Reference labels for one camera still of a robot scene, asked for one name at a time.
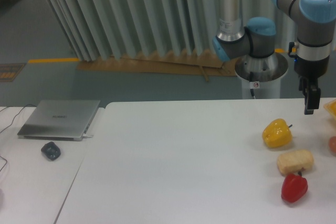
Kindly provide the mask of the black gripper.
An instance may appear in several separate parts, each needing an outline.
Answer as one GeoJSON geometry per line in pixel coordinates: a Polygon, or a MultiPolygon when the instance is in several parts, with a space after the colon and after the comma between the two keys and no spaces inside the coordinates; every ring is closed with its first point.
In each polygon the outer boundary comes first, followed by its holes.
{"type": "Polygon", "coordinates": [[[294,60],[294,71],[300,76],[299,91],[304,95],[305,115],[312,115],[319,108],[321,89],[318,86],[318,78],[326,73],[328,63],[329,56],[318,61],[305,60],[300,57],[294,60]]]}

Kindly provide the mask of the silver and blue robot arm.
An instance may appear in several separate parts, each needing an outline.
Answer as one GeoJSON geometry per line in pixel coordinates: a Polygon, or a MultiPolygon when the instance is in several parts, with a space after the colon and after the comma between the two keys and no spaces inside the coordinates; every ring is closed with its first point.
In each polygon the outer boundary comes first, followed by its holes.
{"type": "MultiPolygon", "coordinates": [[[[271,0],[297,25],[289,57],[299,76],[305,114],[319,108],[319,78],[328,68],[335,30],[335,0],[271,0]]],[[[269,61],[275,52],[275,23],[264,17],[242,21],[242,0],[219,0],[219,28],[213,46],[222,61],[249,56],[269,61]]]]}

